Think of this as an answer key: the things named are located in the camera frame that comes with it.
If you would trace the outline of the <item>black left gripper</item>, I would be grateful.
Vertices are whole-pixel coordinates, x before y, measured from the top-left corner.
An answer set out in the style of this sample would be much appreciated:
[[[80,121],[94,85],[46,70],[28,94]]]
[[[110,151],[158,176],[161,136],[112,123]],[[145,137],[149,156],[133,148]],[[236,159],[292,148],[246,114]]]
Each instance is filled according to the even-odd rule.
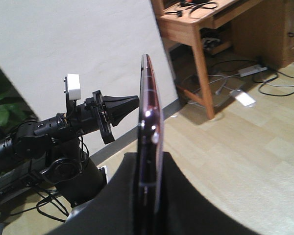
[[[139,98],[137,95],[125,97],[102,96],[101,91],[93,92],[93,97],[85,100],[86,110],[91,111],[96,119],[98,130],[105,144],[114,142],[110,123],[117,126],[121,120],[129,113],[139,107]]]

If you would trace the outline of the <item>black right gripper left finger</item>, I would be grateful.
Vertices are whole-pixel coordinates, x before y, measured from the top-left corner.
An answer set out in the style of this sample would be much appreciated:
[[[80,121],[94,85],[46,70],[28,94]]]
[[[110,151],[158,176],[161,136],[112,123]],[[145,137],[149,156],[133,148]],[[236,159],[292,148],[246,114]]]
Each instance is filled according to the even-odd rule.
[[[134,235],[136,159],[136,153],[126,153],[112,179],[86,208],[48,234]]]

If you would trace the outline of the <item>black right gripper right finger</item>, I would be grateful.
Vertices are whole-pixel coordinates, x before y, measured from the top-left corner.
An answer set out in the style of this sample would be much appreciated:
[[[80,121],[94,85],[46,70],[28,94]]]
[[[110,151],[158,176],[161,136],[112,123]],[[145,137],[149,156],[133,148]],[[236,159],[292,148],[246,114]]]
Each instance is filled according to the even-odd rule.
[[[209,202],[186,178],[169,152],[163,153],[163,235],[256,235]]]

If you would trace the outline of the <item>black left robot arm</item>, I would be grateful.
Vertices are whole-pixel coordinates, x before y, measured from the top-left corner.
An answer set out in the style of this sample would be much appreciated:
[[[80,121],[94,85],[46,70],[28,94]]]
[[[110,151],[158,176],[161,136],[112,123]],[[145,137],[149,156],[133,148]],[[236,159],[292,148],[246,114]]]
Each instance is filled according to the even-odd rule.
[[[66,105],[65,113],[24,122],[0,141],[0,174],[15,171],[24,161],[43,158],[42,169],[28,171],[27,184],[46,181],[76,207],[97,196],[106,184],[82,137],[99,131],[105,144],[113,142],[111,127],[139,106],[139,98],[103,96],[95,91],[82,104],[67,100]]]

